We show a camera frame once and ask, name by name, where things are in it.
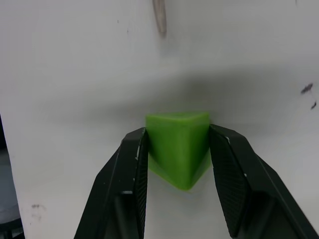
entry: green plastic object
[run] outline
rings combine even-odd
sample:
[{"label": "green plastic object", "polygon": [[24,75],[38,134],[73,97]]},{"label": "green plastic object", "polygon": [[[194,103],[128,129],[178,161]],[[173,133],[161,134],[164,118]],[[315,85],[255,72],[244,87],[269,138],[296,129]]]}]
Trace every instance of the green plastic object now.
[{"label": "green plastic object", "polygon": [[149,168],[181,190],[189,190],[211,165],[209,113],[146,116]]}]

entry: green block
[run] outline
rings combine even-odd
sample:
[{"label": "green block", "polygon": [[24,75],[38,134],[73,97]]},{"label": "green block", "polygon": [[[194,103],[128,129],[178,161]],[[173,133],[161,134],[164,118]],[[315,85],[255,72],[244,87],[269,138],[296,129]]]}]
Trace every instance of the green block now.
[{"label": "green block", "polygon": [[146,116],[149,168],[182,190],[189,190],[211,165],[209,113]]}]

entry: white table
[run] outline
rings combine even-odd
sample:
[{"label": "white table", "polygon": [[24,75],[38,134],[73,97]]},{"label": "white table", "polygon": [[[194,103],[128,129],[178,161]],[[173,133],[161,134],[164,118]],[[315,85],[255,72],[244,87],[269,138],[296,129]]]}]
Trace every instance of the white table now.
[{"label": "white table", "polygon": [[[2,0],[0,113],[28,239],[72,239],[94,178],[149,112],[208,110],[245,135],[319,231],[317,0]],[[146,239],[229,238],[212,169],[149,173]]]}]

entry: white surface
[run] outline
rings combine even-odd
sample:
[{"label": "white surface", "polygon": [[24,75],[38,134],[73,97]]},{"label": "white surface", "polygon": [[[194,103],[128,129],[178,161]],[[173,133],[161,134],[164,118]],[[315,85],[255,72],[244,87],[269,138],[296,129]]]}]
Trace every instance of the white surface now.
[{"label": "white surface", "polygon": [[[28,239],[72,239],[93,180],[156,111],[244,134],[319,231],[317,0],[2,0],[0,113]],[[31,205],[40,204],[39,208]],[[150,173],[146,239],[229,238],[212,170],[193,193]]]}]

